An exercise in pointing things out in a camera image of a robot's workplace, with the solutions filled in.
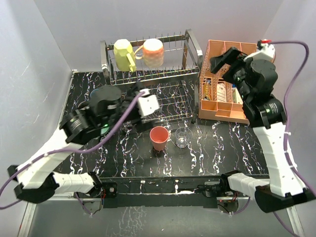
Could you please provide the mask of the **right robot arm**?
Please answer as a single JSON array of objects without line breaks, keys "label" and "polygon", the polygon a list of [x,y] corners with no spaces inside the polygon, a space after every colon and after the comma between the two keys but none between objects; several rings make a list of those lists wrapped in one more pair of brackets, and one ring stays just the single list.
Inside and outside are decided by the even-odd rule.
[{"label": "right robot arm", "polygon": [[265,213],[314,200],[312,190],[294,172],[296,167],[285,139],[287,115],[282,103],[272,95],[278,78],[275,65],[235,47],[209,61],[213,74],[229,65],[223,80],[234,84],[242,97],[242,109],[260,142],[270,177],[269,182],[264,182],[231,171],[222,174],[218,189],[226,196],[240,192],[255,199]]}]

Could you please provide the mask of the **yellow-green faceted mug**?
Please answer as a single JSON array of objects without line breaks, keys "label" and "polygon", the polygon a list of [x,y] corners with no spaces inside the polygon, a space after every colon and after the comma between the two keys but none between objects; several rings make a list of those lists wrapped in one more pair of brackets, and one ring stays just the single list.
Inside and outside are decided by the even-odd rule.
[{"label": "yellow-green faceted mug", "polygon": [[136,62],[133,47],[127,39],[119,39],[114,44],[117,68],[122,72],[135,72]]}]

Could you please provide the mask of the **green ceramic cup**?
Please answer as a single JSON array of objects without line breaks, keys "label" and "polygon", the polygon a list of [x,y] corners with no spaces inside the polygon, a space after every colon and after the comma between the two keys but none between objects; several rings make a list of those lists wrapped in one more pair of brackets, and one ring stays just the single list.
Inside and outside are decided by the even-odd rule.
[{"label": "green ceramic cup", "polygon": [[109,133],[109,130],[109,127],[102,128],[100,131],[100,138],[103,139]]}]

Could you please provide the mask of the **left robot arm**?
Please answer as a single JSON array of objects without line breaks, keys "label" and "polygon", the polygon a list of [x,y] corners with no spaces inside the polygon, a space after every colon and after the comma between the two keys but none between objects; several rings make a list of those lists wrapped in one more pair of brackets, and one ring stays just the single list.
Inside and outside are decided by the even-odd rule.
[{"label": "left robot arm", "polygon": [[90,99],[67,114],[51,138],[21,165],[11,165],[9,180],[16,181],[18,201],[42,203],[55,194],[83,193],[98,197],[105,193],[95,172],[61,174],[55,168],[71,154],[88,154],[102,147],[125,122],[149,129],[143,119],[159,109],[156,95],[134,83],[126,95],[119,87],[104,85],[93,90]]}]

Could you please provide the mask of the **blue plastic cup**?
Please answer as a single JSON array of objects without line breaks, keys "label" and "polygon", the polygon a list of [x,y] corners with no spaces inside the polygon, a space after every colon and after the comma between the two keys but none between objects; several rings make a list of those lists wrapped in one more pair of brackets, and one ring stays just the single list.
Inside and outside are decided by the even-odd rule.
[{"label": "blue plastic cup", "polygon": [[97,88],[97,89],[94,89],[91,94],[90,94],[90,98],[96,98],[98,97],[98,95],[100,94],[101,92],[101,89]]}]

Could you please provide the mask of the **pink plastic cup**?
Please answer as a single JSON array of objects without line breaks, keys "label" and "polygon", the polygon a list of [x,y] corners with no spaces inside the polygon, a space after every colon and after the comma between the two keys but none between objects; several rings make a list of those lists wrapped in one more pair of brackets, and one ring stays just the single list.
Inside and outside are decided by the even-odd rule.
[{"label": "pink plastic cup", "polygon": [[150,131],[150,140],[153,148],[157,151],[162,151],[169,139],[168,130],[162,126],[156,126]]}]

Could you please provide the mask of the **pink and cream mug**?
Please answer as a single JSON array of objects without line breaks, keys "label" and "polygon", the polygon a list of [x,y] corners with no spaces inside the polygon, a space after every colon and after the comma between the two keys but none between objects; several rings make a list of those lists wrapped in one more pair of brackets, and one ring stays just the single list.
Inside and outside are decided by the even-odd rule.
[{"label": "pink and cream mug", "polygon": [[[142,56],[137,56],[137,52],[143,50]],[[149,68],[159,68],[164,61],[164,47],[159,39],[147,39],[135,52],[135,59],[143,59]]]}]

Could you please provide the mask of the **clear glass cup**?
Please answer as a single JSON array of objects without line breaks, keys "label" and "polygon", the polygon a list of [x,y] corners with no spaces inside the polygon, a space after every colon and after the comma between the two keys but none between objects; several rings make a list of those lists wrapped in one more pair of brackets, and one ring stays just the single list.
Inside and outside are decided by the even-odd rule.
[{"label": "clear glass cup", "polygon": [[188,146],[192,139],[192,131],[188,127],[180,127],[175,131],[176,145],[179,148],[185,148]]}]

